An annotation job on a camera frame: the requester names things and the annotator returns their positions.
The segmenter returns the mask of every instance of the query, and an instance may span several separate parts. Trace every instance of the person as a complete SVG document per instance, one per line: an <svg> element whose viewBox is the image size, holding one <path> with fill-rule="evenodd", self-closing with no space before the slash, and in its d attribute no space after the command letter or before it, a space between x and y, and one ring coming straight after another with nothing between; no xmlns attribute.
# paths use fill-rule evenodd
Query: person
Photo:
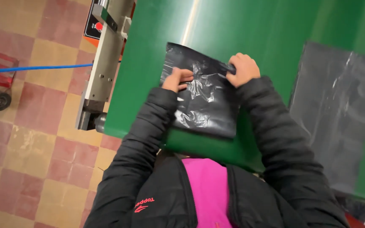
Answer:
<svg viewBox="0 0 365 228"><path fill-rule="evenodd" d="M177 92L193 80L174 68L153 88L98 185L85 228L348 227L322 166L301 128L256 62L241 53L229 63L265 166L264 181L233 165L171 156L154 169L177 110Z"/></svg>

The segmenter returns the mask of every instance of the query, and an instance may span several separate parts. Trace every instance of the jacket sleeve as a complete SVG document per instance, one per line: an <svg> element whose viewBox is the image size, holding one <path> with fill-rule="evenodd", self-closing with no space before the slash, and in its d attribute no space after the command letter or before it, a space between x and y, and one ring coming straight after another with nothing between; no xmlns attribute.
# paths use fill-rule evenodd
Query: jacket sleeve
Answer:
<svg viewBox="0 0 365 228"><path fill-rule="evenodd" d="M305 219L310 227L348 227L323 167L302 129L290 117L281 96L267 76L238 88L249 113L257 146L266 167L265 181Z"/></svg>
<svg viewBox="0 0 365 228"><path fill-rule="evenodd" d="M153 171L163 133L177 109L177 94L153 88L104 171L85 228L124 226L137 194Z"/></svg>

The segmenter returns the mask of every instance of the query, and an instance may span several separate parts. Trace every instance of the pink shirt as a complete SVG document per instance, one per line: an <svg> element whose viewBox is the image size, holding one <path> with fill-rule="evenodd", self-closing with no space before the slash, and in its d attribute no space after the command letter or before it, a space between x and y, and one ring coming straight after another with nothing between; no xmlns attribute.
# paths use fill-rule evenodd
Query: pink shirt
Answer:
<svg viewBox="0 0 365 228"><path fill-rule="evenodd" d="M185 158L197 211L197 228L232 228L227 218L229 189L226 167L211 159Z"/></svg>

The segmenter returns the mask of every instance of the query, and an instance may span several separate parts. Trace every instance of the zipper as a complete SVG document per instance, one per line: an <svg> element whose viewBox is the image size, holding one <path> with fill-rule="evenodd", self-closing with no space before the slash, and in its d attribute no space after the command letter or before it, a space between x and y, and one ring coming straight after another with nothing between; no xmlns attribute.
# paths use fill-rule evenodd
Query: zipper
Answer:
<svg viewBox="0 0 365 228"><path fill-rule="evenodd" d="M228 203L228 217L236 227L240 227L240 219L237 212L237 193L236 193L236 180L234 178L234 172L232 166L226 166L227 171L227 185L229 187L229 203Z"/></svg>
<svg viewBox="0 0 365 228"><path fill-rule="evenodd" d="M187 200L188 209L188 225L189 227L196 228L198 225L197 211L195 209L194 196L192 194L191 184L189 183L188 173L185 170L185 166L181 159L175 157L178 160L178 165L180 166L180 174L182 179L182 188L185 193Z"/></svg>

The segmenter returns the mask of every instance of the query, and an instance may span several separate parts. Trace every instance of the black puffer jacket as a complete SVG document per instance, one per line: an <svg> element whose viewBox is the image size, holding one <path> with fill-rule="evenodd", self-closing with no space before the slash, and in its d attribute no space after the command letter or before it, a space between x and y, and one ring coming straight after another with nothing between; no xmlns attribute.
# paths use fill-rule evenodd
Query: black puffer jacket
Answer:
<svg viewBox="0 0 365 228"><path fill-rule="evenodd" d="M265 182L227 166L229 219L237 227L348 227L322 166L291 119L268 77L238 88L248 111ZM85 228L195 228L197 216L184 165L166 158L153 172L164 132L177 109L177 94L154 88L129 134L104 172Z"/></svg>

